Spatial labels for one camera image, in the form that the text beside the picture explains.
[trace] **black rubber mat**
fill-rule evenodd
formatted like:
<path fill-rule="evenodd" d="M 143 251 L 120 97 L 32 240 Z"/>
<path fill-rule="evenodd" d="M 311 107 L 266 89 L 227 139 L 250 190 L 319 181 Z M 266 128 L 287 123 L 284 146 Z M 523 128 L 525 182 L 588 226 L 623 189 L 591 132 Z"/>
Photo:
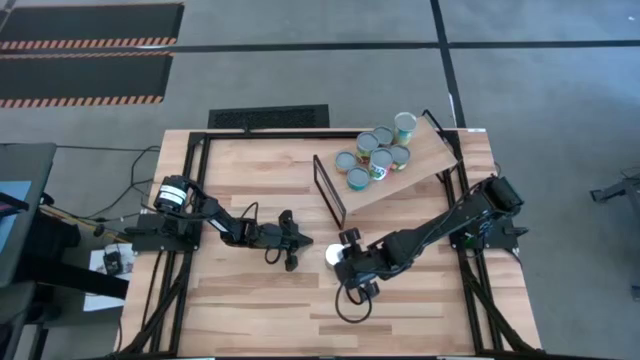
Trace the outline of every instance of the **black rubber mat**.
<path fill-rule="evenodd" d="M 159 103 L 167 86 L 171 55 L 0 56 L 0 107 Z"/>
<path fill-rule="evenodd" d="M 183 11 L 182 4 L 15 8 L 0 49 L 169 45 Z"/>
<path fill-rule="evenodd" d="M 209 129 L 328 128 L 329 105 L 209 111 Z"/>

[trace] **table frame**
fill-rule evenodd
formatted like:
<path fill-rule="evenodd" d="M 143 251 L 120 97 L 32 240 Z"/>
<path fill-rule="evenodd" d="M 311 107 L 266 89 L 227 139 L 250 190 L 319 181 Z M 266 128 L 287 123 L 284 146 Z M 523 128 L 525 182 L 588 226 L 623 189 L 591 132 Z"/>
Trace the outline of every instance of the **table frame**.
<path fill-rule="evenodd" d="M 359 130 L 345 130 L 345 131 L 330 131 L 330 130 L 305 130 L 301 129 L 300 131 L 296 130 L 274 130 L 274 131 L 260 131 L 260 132 L 251 132 L 249 130 L 245 130 L 244 132 L 192 132 L 189 134 L 189 140 L 187 145 L 187 153 L 185 155 L 184 167 L 182 171 L 183 176 L 189 176 L 192 173 L 193 163 L 195 161 L 195 150 L 196 146 L 202 144 L 202 151 L 200 153 L 199 159 L 199 167 L 196 176 L 196 183 L 200 186 L 204 186 L 205 174 L 207 169 L 207 163 L 209 159 L 209 152 L 211 150 L 211 142 L 214 140 L 225 140 L 225 139 L 304 139 L 304 138 L 316 138 L 316 139 L 336 139 L 336 138 L 356 138 L 361 131 Z M 458 160 L 458 163 L 451 169 L 443 171 L 438 178 L 443 183 L 445 192 L 447 195 L 447 200 L 449 206 L 453 206 L 456 201 L 455 190 L 452 180 L 453 171 L 457 170 L 458 178 L 460 182 L 460 188 L 462 192 L 465 192 L 469 189 L 469 182 L 467 179 L 467 174 L 464 168 L 464 158 L 462 155 L 462 149 L 460 147 L 460 138 L 457 130 L 444 130 L 440 133 L 440 136 L 448 142 L 452 149 L 454 156 Z M 317 183 L 316 176 L 316 164 L 314 161 L 314 180 Z M 320 190 L 322 196 L 327 202 L 329 206 L 328 199 L 324 192 Z M 331 210 L 334 220 L 339 224 L 338 218 L 333 210 Z M 202 224 L 198 224 L 194 235 L 194 242 L 199 242 L 201 236 L 201 227 Z M 461 276 L 464 273 L 465 267 L 469 267 L 469 261 L 466 254 L 466 249 L 463 246 L 463 238 L 461 236 L 452 235 L 450 236 L 451 246 L 458 254 L 458 262 L 460 266 Z M 492 305 L 493 297 L 491 294 L 491 284 L 489 282 L 489 275 L 487 272 L 486 262 L 482 250 L 474 249 L 476 267 L 478 270 L 478 280 L 480 285 L 480 290 L 482 293 L 482 297 L 485 298 L 483 302 L 485 308 L 487 308 L 487 304 Z M 183 264 L 179 270 L 178 275 L 176 276 L 176 280 L 173 284 L 171 284 L 171 279 L 174 271 L 175 258 L 177 253 L 175 251 L 168 252 L 167 261 L 165 263 L 165 271 L 162 278 L 162 286 L 160 289 L 160 294 L 158 298 L 158 306 L 154 311 L 153 315 L 149 318 L 149 321 L 146 324 L 143 324 L 143 329 L 146 329 L 150 335 L 145 338 L 139 339 L 136 336 L 136 340 L 142 340 L 144 343 L 142 345 L 137 346 L 128 346 L 125 350 L 118 355 L 119 359 L 164 359 L 168 356 L 175 357 L 178 353 L 178 346 L 180 342 L 180 333 L 182 330 L 182 320 L 184 316 L 184 310 L 186 305 L 187 298 L 187 288 L 188 288 L 188 279 L 191 272 L 191 262 L 193 258 L 193 251 L 188 251 L 184 253 Z M 478 318 L 478 310 L 475 303 L 474 298 L 474 289 L 472 286 L 463 281 L 463 291 L 465 297 L 465 303 L 467 307 L 467 315 L 469 318 L 470 331 L 473 339 L 474 350 L 476 354 L 486 353 L 488 349 L 484 348 L 482 333 L 480 329 L 480 322 Z M 171 332 L 171 337 L 169 341 L 169 350 L 168 351 L 160 351 L 160 336 L 162 333 L 163 327 L 163 318 L 165 316 L 165 312 L 175 299 L 176 306 L 175 312 L 173 316 L 173 327 Z M 493 309 L 487 308 L 487 318 L 489 324 L 489 330 L 491 333 L 492 339 L 492 350 L 488 351 L 503 351 L 504 347 L 502 344 L 502 337 L 500 329 L 498 328 L 494 317 L 495 314 L 498 316 L 502 316 L 499 314 L 499 311 L 493 306 Z M 142 353 L 142 349 L 146 344 L 147 340 L 151 339 L 151 345 L 149 347 L 148 353 Z"/>

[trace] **gray floor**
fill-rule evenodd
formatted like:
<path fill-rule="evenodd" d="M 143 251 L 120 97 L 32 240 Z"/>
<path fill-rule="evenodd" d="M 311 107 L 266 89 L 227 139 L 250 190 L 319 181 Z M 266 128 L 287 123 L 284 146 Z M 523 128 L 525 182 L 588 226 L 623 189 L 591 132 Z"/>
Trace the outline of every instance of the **gray floor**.
<path fill-rule="evenodd" d="M 132 2 L 140 1 L 18 5 Z M 441 3 L 450 41 L 640 39 L 637 1 Z M 184 45 L 436 40 L 426 0 L 186 6 L 178 42 Z M 496 160 L 527 201 L 517 223 L 531 228 L 521 256 L 544 347 L 637 358 L 640 303 L 631 300 L 629 285 L 640 281 L 640 229 L 626 199 L 598 205 L 588 191 L 640 165 L 640 50 L 455 50 L 452 57 L 467 125 L 488 129 Z M 205 127 L 209 109 L 309 103 L 329 104 L 334 127 L 389 123 L 399 111 L 424 107 L 453 126 L 437 50 L 180 54 L 162 104 L 2 109 L 0 141 L 146 147 L 160 143 L 166 129 Z M 134 158 L 61 149 L 47 192 L 63 208 L 91 212 L 126 188 Z M 139 179 L 153 174 L 155 159 L 145 156 Z M 112 214 L 135 211 L 139 201 L 132 194 Z M 85 245 L 96 246 L 95 239 L 87 236 Z M 70 260 L 80 261 L 79 253 Z M 98 356 L 112 347 L 117 312 L 79 314 L 71 311 L 81 305 L 74 301 L 51 332 L 46 359 Z M 28 334 L 23 338 L 28 343 Z"/>

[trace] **wooden board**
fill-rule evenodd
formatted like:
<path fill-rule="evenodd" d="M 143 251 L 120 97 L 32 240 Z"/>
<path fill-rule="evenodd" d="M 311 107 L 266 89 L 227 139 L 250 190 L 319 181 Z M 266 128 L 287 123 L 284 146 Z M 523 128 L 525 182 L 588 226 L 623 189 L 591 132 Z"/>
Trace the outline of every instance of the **wooden board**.
<path fill-rule="evenodd" d="M 152 193 L 164 176 L 182 172 L 188 134 L 165 134 Z M 473 184 L 494 172 L 487 134 L 461 130 L 460 137 L 469 181 Z M 379 282 L 382 293 L 369 320 L 350 325 L 337 317 L 333 302 L 338 281 L 325 267 L 324 250 L 338 242 L 338 230 L 313 183 L 311 159 L 313 154 L 344 148 L 345 141 L 212 142 L 205 182 L 210 195 L 234 216 L 259 201 L 260 222 L 276 221 L 282 210 L 292 209 L 300 230 L 315 244 L 300 253 L 298 269 L 287 273 L 282 262 L 267 265 L 262 251 L 224 245 L 206 226 L 189 280 L 180 356 L 473 353 L 458 261 L 447 239 L 427 247 L 409 271 Z M 356 211 L 352 225 L 359 227 L 365 243 L 371 243 L 447 209 L 442 185 L 430 177 Z M 502 250 L 486 250 L 485 255 L 498 308 L 525 341 L 539 346 L 520 266 Z M 155 259 L 155 254 L 143 254 L 136 260 L 122 315 L 124 344 L 140 329 Z M 158 279 L 163 263 L 159 269 Z M 151 309 L 159 287 L 158 280 Z M 366 311 L 344 295 L 340 306 L 352 317 Z M 480 314 L 485 346 L 490 347 L 486 319 Z M 173 319 L 172 312 L 167 319 Z M 161 349 L 168 347 L 170 320 L 165 321 Z"/>
<path fill-rule="evenodd" d="M 355 154 L 355 139 L 347 143 L 348 146 L 336 152 L 319 155 L 320 162 L 322 162 L 322 166 L 327 172 L 327 176 L 340 197 L 347 214 L 351 214 L 355 210 L 373 204 L 420 180 L 451 168 L 457 162 L 427 119 L 419 117 L 413 138 L 407 146 L 411 151 L 411 159 L 407 167 L 401 172 L 387 174 L 382 181 L 370 180 L 369 186 L 363 191 L 354 191 L 347 185 L 347 176 L 339 173 L 335 167 L 335 158 L 338 152 L 349 151 Z"/>

